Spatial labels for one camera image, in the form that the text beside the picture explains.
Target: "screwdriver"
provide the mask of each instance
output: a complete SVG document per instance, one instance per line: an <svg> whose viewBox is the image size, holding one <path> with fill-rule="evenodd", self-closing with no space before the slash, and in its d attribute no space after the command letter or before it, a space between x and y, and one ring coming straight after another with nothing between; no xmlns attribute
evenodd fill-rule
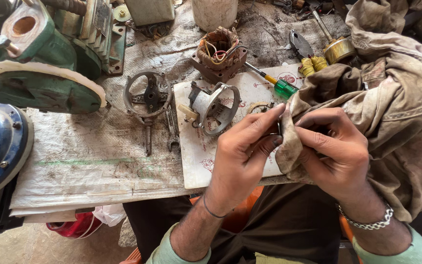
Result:
<svg viewBox="0 0 422 264"><path fill-rule="evenodd" d="M249 67L250 69L254 70L258 73L261 77L265 78L265 80L269 81L270 83L274 84L274 91L284 99L289 99L291 95L295 94L299 89L294 85L284 81L283 79L276 80L275 78L271 77L270 75L262 72L261 70L253 67L252 64L245 62L245 66Z"/></svg>

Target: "silver bracelet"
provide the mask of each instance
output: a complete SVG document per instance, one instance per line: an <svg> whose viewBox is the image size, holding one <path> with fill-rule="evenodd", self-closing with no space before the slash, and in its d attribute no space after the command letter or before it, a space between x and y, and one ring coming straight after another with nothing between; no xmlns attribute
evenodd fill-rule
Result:
<svg viewBox="0 0 422 264"><path fill-rule="evenodd" d="M366 230L380 229L382 227L389 225L390 218L393 216L393 209L390 207L390 205L387 202L385 202L385 207L387 207L387 209L385 210L385 218L382 221L375 222L373 224L361 224L361 223L355 222L349 219L349 217L345 215L345 213L343 212L339 204L337 204L336 207L338 208L338 211L346 218L349 224L354 225L357 228L362 228Z"/></svg>

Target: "green sleeve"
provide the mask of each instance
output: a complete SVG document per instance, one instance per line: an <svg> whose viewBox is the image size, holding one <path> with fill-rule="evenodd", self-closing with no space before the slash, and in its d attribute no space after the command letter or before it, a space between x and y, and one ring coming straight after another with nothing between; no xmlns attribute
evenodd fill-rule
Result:
<svg viewBox="0 0 422 264"><path fill-rule="evenodd" d="M383 256L367 252L353 237L354 248L364 264L422 264L422 236L408 225L413 240L411 246L398 255Z"/></svg>
<svg viewBox="0 0 422 264"><path fill-rule="evenodd" d="M185 261L181 259L175 251L172 249L172 245L170 244L170 233L174 229L174 227L178 225L172 225L169 228L169 231L164 235L160 245L152 252L151 256L149 257L146 264L206 264L211 257L211 247L208 249L208 253L202 260L196 262Z"/></svg>

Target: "red wire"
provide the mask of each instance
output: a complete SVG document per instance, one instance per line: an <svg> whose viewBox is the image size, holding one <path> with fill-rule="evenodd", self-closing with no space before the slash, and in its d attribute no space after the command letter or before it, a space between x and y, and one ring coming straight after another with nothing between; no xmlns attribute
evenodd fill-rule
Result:
<svg viewBox="0 0 422 264"><path fill-rule="evenodd" d="M218 50L218 51L216 51L216 52L214 52L214 54L213 54L213 57L214 56L218 56L218 55L216 55L216 53L222 53L222 52L224 52L225 54L222 54L222 56L224 56L224 55L227 55L227 52L225 52L225 51L223 51L223 50Z"/></svg>

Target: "red container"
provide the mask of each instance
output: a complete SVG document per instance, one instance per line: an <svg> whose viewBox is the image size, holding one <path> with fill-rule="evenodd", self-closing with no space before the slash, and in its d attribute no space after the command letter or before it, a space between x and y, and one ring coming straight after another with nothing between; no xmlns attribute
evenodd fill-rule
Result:
<svg viewBox="0 0 422 264"><path fill-rule="evenodd" d="M46 223L46 227L63 237L79 239L90 236L102 225L92 212L76 214L75 217L77 220L74 222Z"/></svg>

